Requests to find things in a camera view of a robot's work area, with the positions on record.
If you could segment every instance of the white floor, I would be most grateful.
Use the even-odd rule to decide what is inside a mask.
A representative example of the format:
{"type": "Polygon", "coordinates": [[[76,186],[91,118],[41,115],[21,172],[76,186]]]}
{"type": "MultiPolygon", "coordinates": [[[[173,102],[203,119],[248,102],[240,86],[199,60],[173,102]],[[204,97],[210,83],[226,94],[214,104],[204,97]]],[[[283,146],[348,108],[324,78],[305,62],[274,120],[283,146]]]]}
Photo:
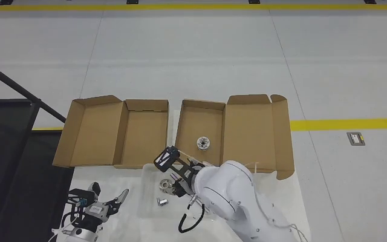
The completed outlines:
{"type": "MultiPolygon", "coordinates": [[[[387,14],[142,11],[0,14],[0,71],[63,115],[72,99],[281,94],[291,120],[387,117],[387,14]]],[[[0,98],[20,97],[0,83],[0,98]]],[[[36,126],[61,126],[43,111],[36,126]]],[[[293,132],[313,242],[387,241],[387,131],[293,132]]]]}

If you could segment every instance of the open cardboard box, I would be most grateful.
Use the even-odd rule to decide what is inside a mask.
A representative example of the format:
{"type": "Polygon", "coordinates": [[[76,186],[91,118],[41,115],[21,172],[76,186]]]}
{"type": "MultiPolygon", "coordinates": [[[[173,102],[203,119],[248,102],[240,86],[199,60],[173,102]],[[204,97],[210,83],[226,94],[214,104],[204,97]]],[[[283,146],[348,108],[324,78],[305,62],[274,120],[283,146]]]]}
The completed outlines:
{"type": "Polygon", "coordinates": [[[53,165],[142,168],[166,147],[167,100],[73,100],[53,165]]]}
{"type": "Polygon", "coordinates": [[[175,146],[213,165],[236,160],[249,170],[277,171],[283,180],[294,173],[286,98],[266,94],[231,96],[227,104],[183,100],[175,146]],[[199,137],[210,139],[200,151],[199,137]]]}

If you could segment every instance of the yellow floor line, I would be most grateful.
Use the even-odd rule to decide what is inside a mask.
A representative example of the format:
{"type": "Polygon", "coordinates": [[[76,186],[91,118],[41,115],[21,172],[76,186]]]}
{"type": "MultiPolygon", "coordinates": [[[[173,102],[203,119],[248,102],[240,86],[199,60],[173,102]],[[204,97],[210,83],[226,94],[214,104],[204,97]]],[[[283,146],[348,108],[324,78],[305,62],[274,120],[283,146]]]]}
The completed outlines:
{"type": "MultiPolygon", "coordinates": [[[[323,131],[323,130],[359,130],[387,129],[387,119],[327,119],[327,120],[292,120],[292,131],[323,131]]],[[[62,127],[34,128],[36,131],[62,130],[62,127]]]]}
{"type": "Polygon", "coordinates": [[[136,4],[136,5],[3,5],[0,11],[131,10],[387,10],[378,4],[136,4]]]}

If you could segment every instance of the black metal pole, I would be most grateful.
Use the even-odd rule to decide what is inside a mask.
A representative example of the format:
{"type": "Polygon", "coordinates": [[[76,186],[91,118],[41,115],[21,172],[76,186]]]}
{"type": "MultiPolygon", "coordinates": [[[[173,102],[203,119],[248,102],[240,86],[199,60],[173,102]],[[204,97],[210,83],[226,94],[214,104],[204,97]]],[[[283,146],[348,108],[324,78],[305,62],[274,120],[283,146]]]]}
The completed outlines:
{"type": "Polygon", "coordinates": [[[32,93],[30,93],[29,91],[27,91],[26,89],[24,89],[22,86],[20,86],[19,84],[17,84],[14,80],[12,80],[11,78],[9,78],[8,76],[6,76],[4,73],[0,72],[0,80],[5,83],[6,85],[8,85],[10,88],[14,89],[15,91],[17,91],[18,93],[20,93],[21,95],[23,95],[24,97],[30,99],[32,102],[34,103],[38,103],[41,108],[43,108],[45,111],[47,111],[49,114],[51,114],[52,116],[54,116],[55,118],[59,119],[60,121],[62,121],[63,123],[66,122],[66,118],[64,116],[62,116],[60,113],[58,113],[57,111],[55,111],[54,109],[52,109],[50,106],[48,106],[46,103],[44,103],[43,101],[41,101],[40,99],[38,99],[36,96],[34,96],[32,93]]]}

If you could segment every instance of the black cable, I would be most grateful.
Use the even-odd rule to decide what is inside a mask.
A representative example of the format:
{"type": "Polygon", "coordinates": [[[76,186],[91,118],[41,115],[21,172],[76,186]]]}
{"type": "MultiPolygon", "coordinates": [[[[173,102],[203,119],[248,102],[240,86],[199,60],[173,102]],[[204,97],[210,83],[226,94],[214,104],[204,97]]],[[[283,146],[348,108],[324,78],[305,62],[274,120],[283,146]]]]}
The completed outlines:
{"type": "Polygon", "coordinates": [[[204,212],[205,212],[205,207],[204,207],[204,203],[202,203],[201,204],[201,215],[200,215],[200,218],[198,219],[198,221],[192,227],[189,227],[188,229],[182,229],[181,228],[181,227],[183,227],[184,220],[187,218],[187,214],[184,214],[183,217],[180,220],[180,223],[179,223],[179,232],[183,234],[183,233],[186,233],[188,231],[191,231],[196,226],[198,226],[198,224],[201,222],[201,220],[204,217],[204,212]]]}
{"type": "Polygon", "coordinates": [[[69,215],[71,215],[71,214],[75,215],[75,214],[79,214],[79,212],[68,212],[67,214],[65,214],[65,215],[63,216],[63,218],[62,218],[62,222],[60,223],[60,226],[61,226],[61,227],[64,227],[64,226],[65,226],[66,218],[67,218],[67,216],[69,216],[69,215]]]}

